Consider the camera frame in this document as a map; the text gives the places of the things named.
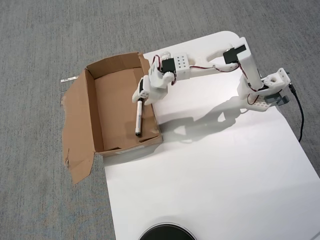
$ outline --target gray carpet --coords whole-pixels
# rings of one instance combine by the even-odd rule
[[[0,238],[115,239],[102,158],[76,186],[63,165],[59,80],[219,31],[247,38],[263,76],[291,72],[301,145],[320,174],[319,12],[319,0],[1,0]],[[281,110],[299,135],[286,93]]]

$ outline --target cardboard flap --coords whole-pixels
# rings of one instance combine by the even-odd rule
[[[62,99],[65,115],[62,131],[63,159],[70,172],[73,172],[73,182],[90,174],[95,152],[86,71],[80,74]],[[81,166],[88,169],[79,171]]]
[[[73,184],[77,184],[91,173],[91,168],[94,163],[95,153],[91,152],[74,168],[70,169]]]
[[[131,52],[107,57],[88,65],[86,68],[89,70],[94,79],[98,79],[102,76],[121,70],[139,67],[141,67],[141,62],[138,53]]]

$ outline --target pen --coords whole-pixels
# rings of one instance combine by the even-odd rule
[[[141,124],[142,124],[142,107],[143,107],[143,98],[139,98],[137,101],[136,108],[136,121],[135,121],[135,135],[141,137]]]

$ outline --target robotic arm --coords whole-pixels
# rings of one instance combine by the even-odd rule
[[[222,57],[225,64],[213,64],[211,60]],[[243,108],[256,111],[266,111],[274,105],[289,102],[287,96],[280,92],[290,84],[286,71],[280,68],[265,78],[261,78],[248,43],[241,37],[236,44],[227,44],[213,52],[207,58],[192,57],[187,53],[171,56],[169,52],[155,55],[148,75],[141,78],[132,101],[146,99],[145,105],[153,104],[163,99],[168,93],[168,84],[211,74],[229,73],[241,69],[242,75],[237,88]]]

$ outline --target cardboard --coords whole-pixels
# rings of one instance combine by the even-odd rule
[[[151,105],[143,108],[142,137],[135,135],[132,94],[149,68],[141,53],[108,57],[88,65],[64,94],[63,159],[74,184],[90,175],[95,153],[108,157],[162,143]]]

